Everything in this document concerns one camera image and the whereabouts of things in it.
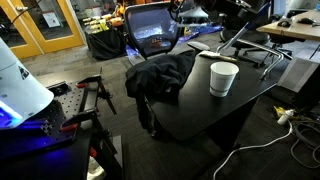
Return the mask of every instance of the white cable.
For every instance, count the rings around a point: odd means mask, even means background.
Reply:
[[[269,142],[268,144],[256,145],[256,146],[247,146],[247,147],[242,147],[242,148],[233,150],[233,151],[229,154],[229,156],[227,157],[227,159],[221,164],[221,166],[213,173],[213,180],[216,180],[216,175],[217,175],[218,171],[223,168],[223,166],[228,162],[228,160],[230,159],[230,157],[231,157],[235,152],[241,151],[241,150],[245,150],[245,149],[253,149],[253,148],[263,148],[263,147],[267,147],[267,146],[270,146],[271,144],[273,144],[273,143],[275,143],[275,142],[277,142],[277,141],[279,141],[279,140],[282,140],[282,139],[288,137],[288,136],[293,132],[292,124],[291,124],[290,121],[288,121],[288,122],[289,122],[289,125],[290,125],[290,129],[289,129],[288,134],[286,134],[285,136],[279,137],[279,138],[277,138],[277,139]]]

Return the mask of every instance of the glass door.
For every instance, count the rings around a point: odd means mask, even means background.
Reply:
[[[16,13],[6,0],[0,1],[0,37],[10,47],[18,58],[26,58],[42,54],[34,39],[28,33],[28,28],[16,20]]]
[[[67,0],[11,0],[14,7],[28,7],[21,16],[44,53],[83,44]]]

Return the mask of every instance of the blue light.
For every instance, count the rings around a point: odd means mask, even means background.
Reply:
[[[15,112],[13,109],[11,109],[9,106],[4,104],[2,101],[0,101],[0,109],[4,111],[4,112],[0,112],[0,117],[1,117],[1,114],[3,115],[3,113],[8,113],[14,119],[17,119],[17,120],[22,119],[22,116],[19,113]]]

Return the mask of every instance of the white paper cup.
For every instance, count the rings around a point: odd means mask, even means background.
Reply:
[[[229,62],[216,62],[210,69],[210,93],[217,97],[226,96],[234,77],[239,72],[238,66]]]

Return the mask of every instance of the floor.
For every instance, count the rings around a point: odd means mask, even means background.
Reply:
[[[218,33],[202,35],[196,39],[212,49],[221,45]],[[302,49],[315,49],[316,42],[296,42],[285,47],[294,51]],[[186,44],[179,44],[172,53],[189,49]],[[233,49],[225,52],[232,54]],[[265,53],[252,53],[250,57],[260,59]],[[75,47],[55,53],[50,53],[21,61],[34,76],[49,73],[79,69],[84,66],[102,67],[104,83],[113,95],[112,101],[118,111],[112,115],[106,103],[99,101],[101,123],[108,128],[114,136],[121,135],[124,159],[124,175],[127,180],[208,180],[225,159],[221,150],[208,138],[206,134],[199,134],[187,142],[178,142],[169,134],[163,134],[160,139],[153,139],[146,130],[141,128],[138,120],[135,101],[127,97],[125,72],[131,63],[142,61],[139,57],[121,57],[107,61],[96,61],[91,58],[86,46]],[[284,60],[277,66],[272,75],[279,76],[278,70],[283,70],[288,64]],[[288,97],[285,90],[273,89],[273,92],[282,91],[282,98]],[[279,126],[270,109],[280,105],[280,102],[262,95],[244,125],[238,143],[241,146],[251,146],[268,143],[288,133],[286,126]],[[291,135],[271,146],[244,150],[235,153],[223,169],[217,174],[217,179],[237,180],[318,180],[320,171],[301,166],[290,154],[290,148],[296,138]],[[310,149],[303,144],[299,145],[297,156],[306,163],[311,161]]]

